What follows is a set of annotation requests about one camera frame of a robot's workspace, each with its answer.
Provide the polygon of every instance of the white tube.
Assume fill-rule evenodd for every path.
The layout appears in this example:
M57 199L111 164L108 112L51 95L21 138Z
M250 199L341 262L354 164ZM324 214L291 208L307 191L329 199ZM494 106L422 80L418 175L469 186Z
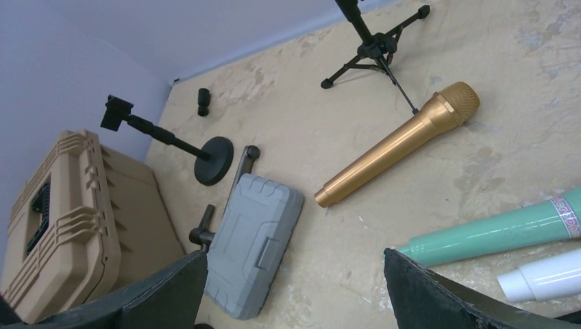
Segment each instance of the white tube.
M581 293L581 249L538 260L497 277L511 302L550 300Z

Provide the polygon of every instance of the microphone handle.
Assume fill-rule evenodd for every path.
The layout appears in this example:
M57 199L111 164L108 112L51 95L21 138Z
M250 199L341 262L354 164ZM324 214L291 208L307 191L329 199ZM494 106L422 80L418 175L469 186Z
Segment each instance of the microphone handle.
M335 0L335 2L337 2L341 12L343 12L343 15L350 23L353 23L358 17L361 17L357 0Z
M420 111L323 185L314 196L317 203L327 208L339 202L431 138L457 126L450 119L432 120Z
M581 188L525 208L503 212L409 240L397 248L424 266L581 237Z

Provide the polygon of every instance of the label band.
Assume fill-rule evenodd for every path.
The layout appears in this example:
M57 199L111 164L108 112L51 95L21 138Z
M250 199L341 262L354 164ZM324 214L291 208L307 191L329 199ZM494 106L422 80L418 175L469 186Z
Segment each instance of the label band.
M569 238L578 238L581 236L581 225L579 224L579 219L577 215L573 212L573 209L565 200L564 197L558 196L550 199L551 203L557 210L561 221L565 225L567 232L569 233Z

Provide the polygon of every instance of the tripod microphone stand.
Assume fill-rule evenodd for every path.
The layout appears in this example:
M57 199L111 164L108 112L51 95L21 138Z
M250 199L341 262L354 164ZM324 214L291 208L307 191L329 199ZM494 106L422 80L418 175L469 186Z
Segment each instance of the tripod microphone stand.
M321 82L321 88L329 89L333 87L335 80L349 69L378 71L389 76L392 83L399 89L408 104L410 104L412 113L418 113L417 108L415 108L406 92L401 88L389 66L391 65L393 54L397 51L397 42L399 41L399 37L404 28L418 19L424 19L427 17L430 13L430 7L428 5L423 5L418 9L415 15L406 19L389 32L372 35L369 28L361 18L361 11L359 10L359 7L357 7L357 0L335 0L335 2L337 2L337 5L341 9L341 12L343 12L345 18L353 25L353 27L355 27L355 30L357 31L357 34L359 34L363 43L359 48L357 48L357 56L344 64L343 67L335 72L335 74L331 75L331 77L324 79ZM358 64L359 61L364 58L371 58L375 64Z

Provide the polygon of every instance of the mint green cylinder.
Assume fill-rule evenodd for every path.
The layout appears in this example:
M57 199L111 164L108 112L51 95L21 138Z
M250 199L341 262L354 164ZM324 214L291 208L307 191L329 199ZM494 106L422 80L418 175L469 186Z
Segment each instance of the mint green cylinder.
M410 239L397 250L424 266L577 238L581 187L560 197Z

